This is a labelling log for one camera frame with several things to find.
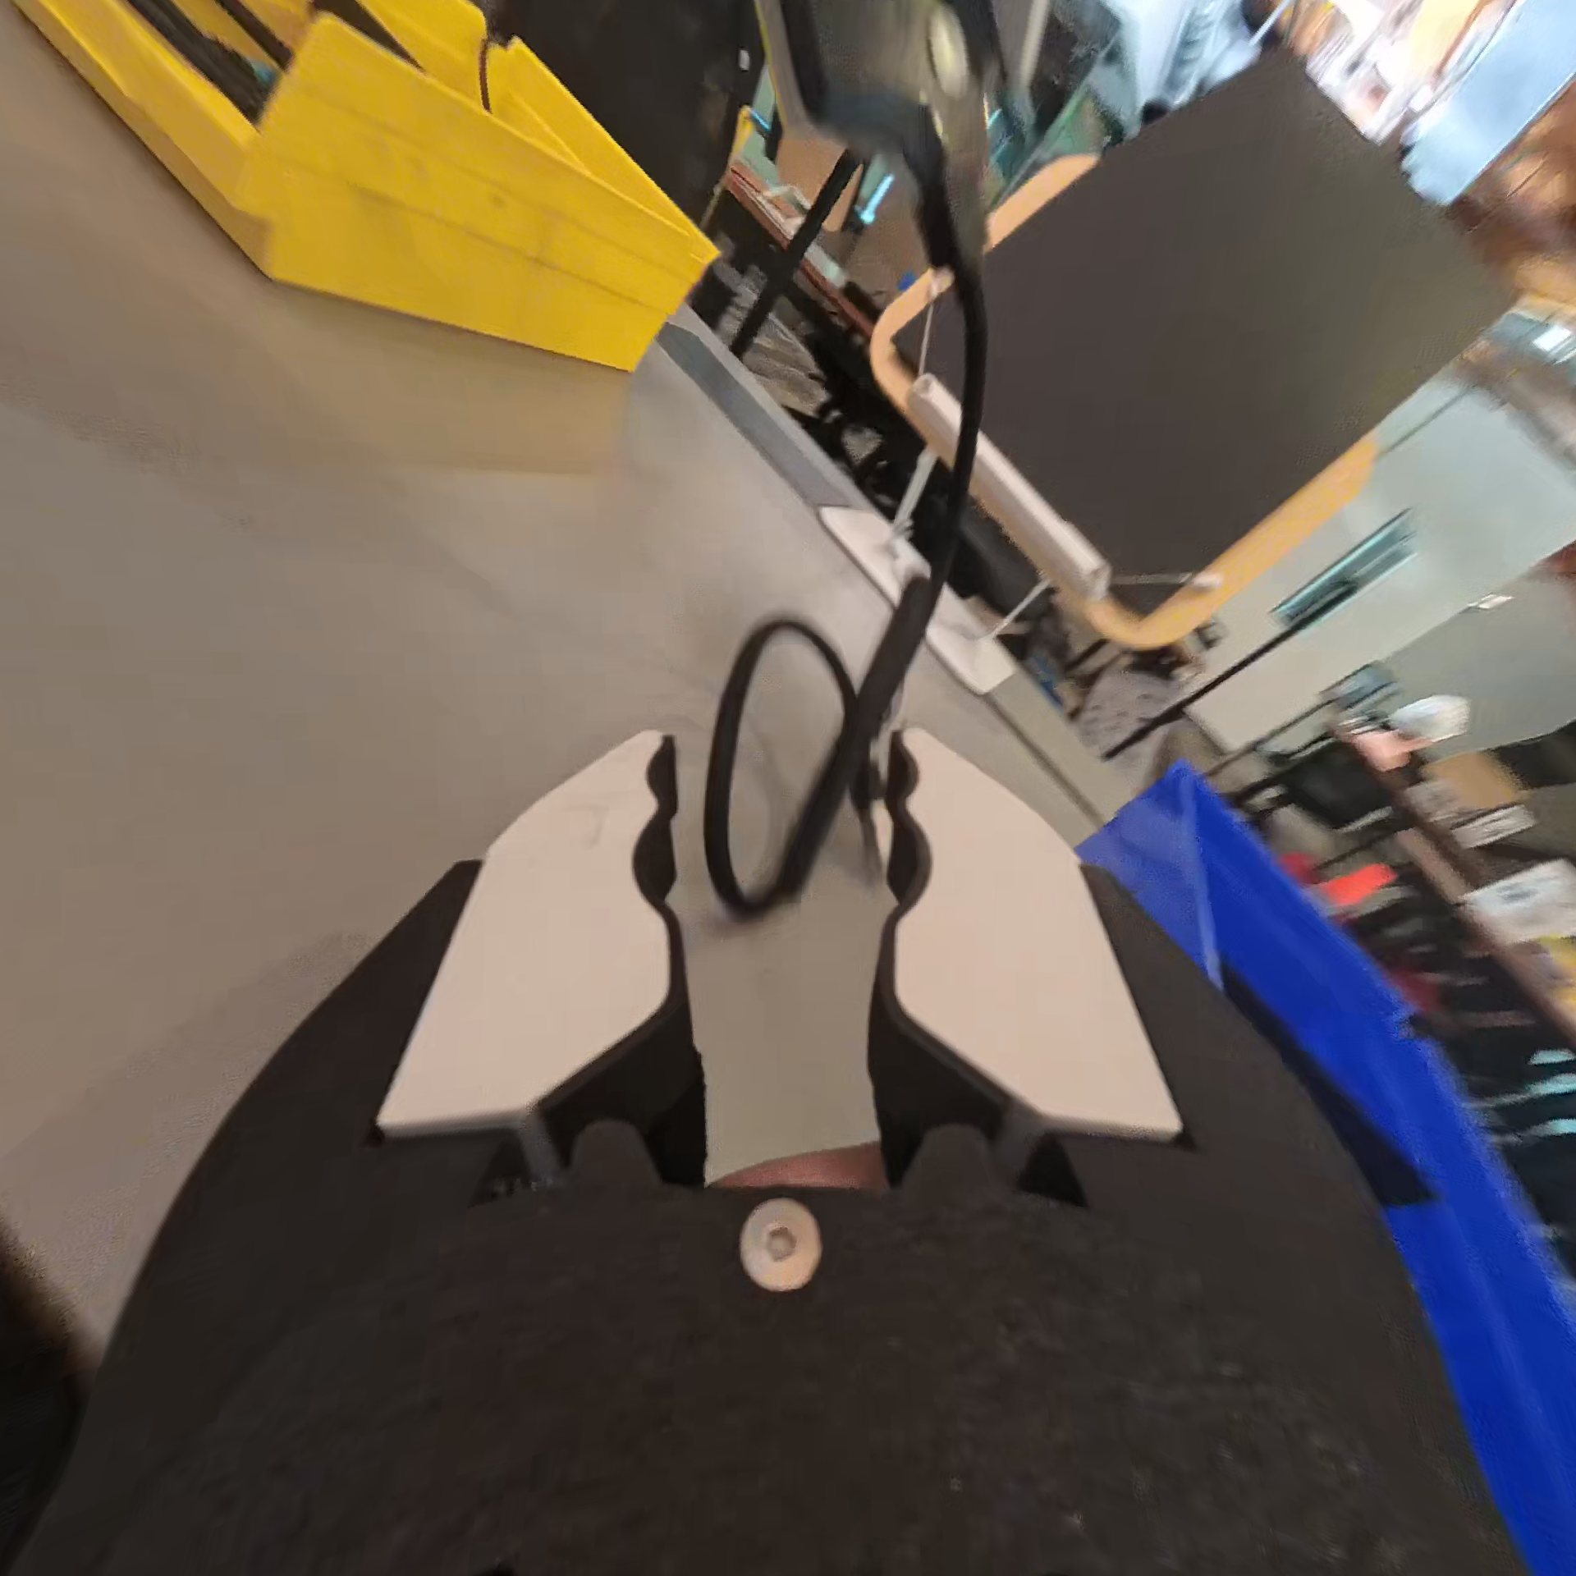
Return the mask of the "blue plastic bin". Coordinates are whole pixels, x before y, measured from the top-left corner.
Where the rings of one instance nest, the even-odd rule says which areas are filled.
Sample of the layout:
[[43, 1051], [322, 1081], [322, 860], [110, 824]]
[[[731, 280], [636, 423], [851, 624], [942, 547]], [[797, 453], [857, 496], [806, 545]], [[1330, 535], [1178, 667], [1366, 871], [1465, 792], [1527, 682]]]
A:
[[1529, 1573], [1574, 1573], [1572, 1282], [1411, 1004], [1191, 766], [1077, 845], [1290, 1051], [1375, 1194]]

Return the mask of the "yellow plastic bin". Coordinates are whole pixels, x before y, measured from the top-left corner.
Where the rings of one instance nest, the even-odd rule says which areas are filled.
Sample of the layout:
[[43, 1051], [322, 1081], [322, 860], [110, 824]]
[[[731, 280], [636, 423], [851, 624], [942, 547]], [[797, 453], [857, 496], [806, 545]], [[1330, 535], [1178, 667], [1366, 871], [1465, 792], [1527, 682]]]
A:
[[13, 8], [275, 284], [630, 372], [714, 245], [461, 3]]

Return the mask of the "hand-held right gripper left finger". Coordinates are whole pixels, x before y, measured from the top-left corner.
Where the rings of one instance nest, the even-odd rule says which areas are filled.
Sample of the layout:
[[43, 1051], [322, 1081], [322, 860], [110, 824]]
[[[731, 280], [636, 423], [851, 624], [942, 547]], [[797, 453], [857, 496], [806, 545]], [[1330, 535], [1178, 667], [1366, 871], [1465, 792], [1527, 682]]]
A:
[[615, 1121], [662, 1179], [703, 1177], [675, 815], [677, 745], [639, 732], [493, 839], [382, 1098], [384, 1139], [510, 1134], [548, 1179]]

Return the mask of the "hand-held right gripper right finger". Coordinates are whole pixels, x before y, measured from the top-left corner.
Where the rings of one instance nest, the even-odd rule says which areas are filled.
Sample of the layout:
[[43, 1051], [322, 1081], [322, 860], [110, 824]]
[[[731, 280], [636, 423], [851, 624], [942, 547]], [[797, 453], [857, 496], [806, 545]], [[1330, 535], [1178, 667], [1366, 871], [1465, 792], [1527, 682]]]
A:
[[1065, 1138], [1185, 1132], [1090, 879], [1028, 804], [938, 738], [893, 736], [870, 1083], [885, 1177], [983, 1138], [1015, 1186], [1075, 1186]]

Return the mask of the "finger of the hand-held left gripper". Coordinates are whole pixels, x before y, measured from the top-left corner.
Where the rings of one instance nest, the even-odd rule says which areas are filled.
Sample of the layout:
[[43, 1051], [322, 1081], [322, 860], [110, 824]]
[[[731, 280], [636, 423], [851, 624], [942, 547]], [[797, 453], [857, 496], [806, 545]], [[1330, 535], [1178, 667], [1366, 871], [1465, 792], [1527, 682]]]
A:
[[861, 6], [754, 3], [780, 119], [797, 132], [855, 134]]

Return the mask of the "grey desk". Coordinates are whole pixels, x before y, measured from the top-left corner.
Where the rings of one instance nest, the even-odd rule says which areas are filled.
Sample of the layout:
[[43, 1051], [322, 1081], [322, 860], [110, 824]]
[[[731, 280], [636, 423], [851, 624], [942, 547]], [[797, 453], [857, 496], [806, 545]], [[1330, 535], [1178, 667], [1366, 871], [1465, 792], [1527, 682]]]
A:
[[722, 680], [885, 610], [664, 348], [630, 378], [268, 284], [3, 6], [3, 1228], [92, 1365], [264, 1061], [456, 862], [641, 730], [709, 1171], [874, 1139], [846, 821], [722, 922]]

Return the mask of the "dark adapter with short cable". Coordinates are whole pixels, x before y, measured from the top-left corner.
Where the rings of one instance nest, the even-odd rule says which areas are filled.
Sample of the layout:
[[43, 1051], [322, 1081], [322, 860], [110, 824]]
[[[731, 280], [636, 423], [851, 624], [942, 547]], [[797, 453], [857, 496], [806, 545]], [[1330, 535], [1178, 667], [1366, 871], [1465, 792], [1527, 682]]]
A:
[[[919, 231], [934, 267], [951, 275], [962, 323], [958, 436], [951, 462], [943, 533], [921, 577], [908, 579], [855, 682], [838, 652], [797, 618], [769, 618], [743, 642], [722, 685], [701, 796], [701, 854], [711, 888], [733, 920], [761, 920], [795, 901], [814, 873], [844, 806], [868, 821], [874, 798], [874, 747], [923, 648], [960, 543], [960, 522], [979, 449], [988, 366], [988, 316], [979, 280], [988, 205], [983, 194], [990, 162], [987, 94], [968, 91], [960, 128], [943, 130], [930, 111], [926, 138], [902, 153], [919, 190]], [[786, 834], [776, 867], [752, 890], [735, 871], [731, 809], [743, 715], [767, 650], [780, 640], [805, 644], [833, 682], [840, 723], [825, 759]]]

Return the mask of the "white panel stand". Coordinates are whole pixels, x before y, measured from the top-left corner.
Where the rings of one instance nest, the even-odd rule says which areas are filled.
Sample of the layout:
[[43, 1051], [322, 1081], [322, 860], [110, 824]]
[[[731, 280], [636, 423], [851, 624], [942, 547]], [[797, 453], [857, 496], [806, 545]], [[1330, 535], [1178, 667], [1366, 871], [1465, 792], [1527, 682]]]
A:
[[[958, 400], [930, 372], [910, 380], [902, 412], [917, 421], [919, 434], [926, 440], [955, 442], [958, 436]], [[1033, 594], [1054, 588], [1077, 605], [1107, 597], [1112, 588], [1110, 562], [985, 438], [977, 443], [972, 494], [1032, 563]], [[820, 513], [820, 522], [891, 605], [919, 575], [921, 562], [910, 541], [910, 517], [889, 522], [861, 507], [829, 505]], [[1007, 625], [1005, 618], [994, 624], [979, 622], [951, 590], [943, 590], [925, 640], [955, 680], [975, 697], [988, 697], [1015, 669], [1000, 644]]]

